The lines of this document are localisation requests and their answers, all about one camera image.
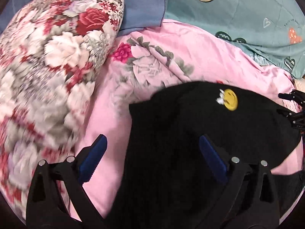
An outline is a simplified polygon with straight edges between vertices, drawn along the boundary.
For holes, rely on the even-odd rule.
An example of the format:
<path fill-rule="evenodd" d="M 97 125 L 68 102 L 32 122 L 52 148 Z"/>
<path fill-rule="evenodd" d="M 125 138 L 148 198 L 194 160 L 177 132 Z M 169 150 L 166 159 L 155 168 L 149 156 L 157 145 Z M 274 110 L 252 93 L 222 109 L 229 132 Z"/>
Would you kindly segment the black pants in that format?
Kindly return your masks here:
<path fill-rule="evenodd" d="M 191 228 L 193 135 L 207 135 L 230 155 L 270 171 L 278 167 L 301 134 L 277 109 L 288 110 L 255 92 L 209 82 L 165 88 L 130 105 L 130 139 L 109 228 Z M 272 177 L 281 218 L 304 187 L 304 171 Z"/>

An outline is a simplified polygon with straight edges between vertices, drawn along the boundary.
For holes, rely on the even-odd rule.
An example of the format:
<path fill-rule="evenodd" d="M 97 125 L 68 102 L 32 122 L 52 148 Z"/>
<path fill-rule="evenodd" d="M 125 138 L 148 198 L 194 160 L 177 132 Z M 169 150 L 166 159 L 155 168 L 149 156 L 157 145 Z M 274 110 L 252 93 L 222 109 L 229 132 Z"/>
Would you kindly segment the teal patterned blanket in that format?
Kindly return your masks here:
<path fill-rule="evenodd" d="M 304 13 L 295 0 L 165 0 L 165 17 L 200 27 L 261 66 L 304 76 Z"/>

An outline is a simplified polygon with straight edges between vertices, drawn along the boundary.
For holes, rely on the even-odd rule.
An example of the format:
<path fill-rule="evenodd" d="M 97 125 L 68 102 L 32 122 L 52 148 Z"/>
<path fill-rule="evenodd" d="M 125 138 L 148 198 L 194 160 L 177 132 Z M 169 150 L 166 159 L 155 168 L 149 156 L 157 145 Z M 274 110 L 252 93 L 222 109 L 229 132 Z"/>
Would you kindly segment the red floral pillow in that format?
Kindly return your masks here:
<path fill-rule="evenodd" d="M 32 0 L 1 34 L 1 193 L 26 218 L 40 160 L 63 161 L 124 16 L 124 0 Z"/>

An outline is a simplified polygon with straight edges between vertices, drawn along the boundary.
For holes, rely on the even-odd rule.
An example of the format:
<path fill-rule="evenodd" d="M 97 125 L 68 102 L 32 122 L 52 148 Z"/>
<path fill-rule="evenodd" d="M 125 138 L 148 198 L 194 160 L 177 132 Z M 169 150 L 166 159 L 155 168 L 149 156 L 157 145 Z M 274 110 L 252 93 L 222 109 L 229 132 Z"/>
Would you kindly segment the pink floral bed sheet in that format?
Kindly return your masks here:
<path fill-rule="evenodd" d="M 84 189 L 102 216 L 118 191 L 131 129 L 129 104 L 157 90 L 191 81 L 223 83 L 261 94 L 294 112 L 300 106 L 278 98 L 294 88 L 288 72 L 260 66 L 240 48 L 196 26 L 166 20 L 161 27 L 118 37 L 100 69 L 76 151 L 100 134 L 105 155 Z"/>

